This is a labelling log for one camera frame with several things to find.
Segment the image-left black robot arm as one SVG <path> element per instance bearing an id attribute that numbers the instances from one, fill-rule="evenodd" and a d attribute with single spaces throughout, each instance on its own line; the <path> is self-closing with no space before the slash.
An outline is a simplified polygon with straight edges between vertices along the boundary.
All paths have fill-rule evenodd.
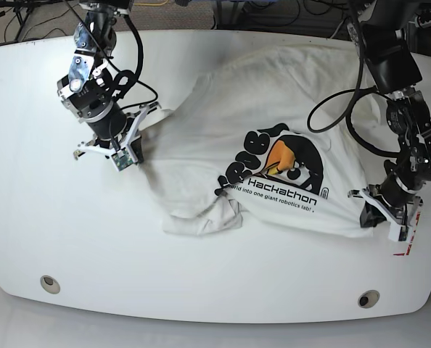
<path id="1" fill-rule="evenodd" d="M 140 75 L 144 63 L 143 43 L 130 18 L 132 1 L 80 1 L 86 16 L 74 32 L 75 51 L 68 74 L 57 83 L 57 95 L 78 122 L 85 123 L 94 135 L 80 142 L 73 153 L 79 159 L 95 153 L 111 161 L 120 172 L 144 161 L 140 124 L 160 108 L 158 98 L 122 107 L 118 101 L 136 85 L 143 85 Z M 136 42 L 137 63 L 134 70 L 121 70 L 112 62 L 117 43 L 114 25 L 122 17 Z"/>

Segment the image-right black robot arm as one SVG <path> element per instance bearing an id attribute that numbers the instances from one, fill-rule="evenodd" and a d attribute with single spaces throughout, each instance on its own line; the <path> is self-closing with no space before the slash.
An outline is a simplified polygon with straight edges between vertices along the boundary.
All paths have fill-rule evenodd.
<path id="1" fill-rule="evenodd" d="M 418 195 L 431 182 L 431 116 L 416 85 L 422 74 L 406 43 L 404 28 L 419 7 L 418 1 L 350 1 L 348 26 L 362 70 L 368 70 L 374 86 L 354 93 L 351 104 L 376 94 L 387 103 L 385 117 L 398 137 L 399 152 L 391 153 L 367 143 L 356 132 L 351 116 L 345 118 L 352 137 L 362 147 L 385 158 L 386 177 L 352 196 L 365 201 L 361 227 L 390 224 L 389 239 L 409 242 L 414 218 L 422 208 Z"/>

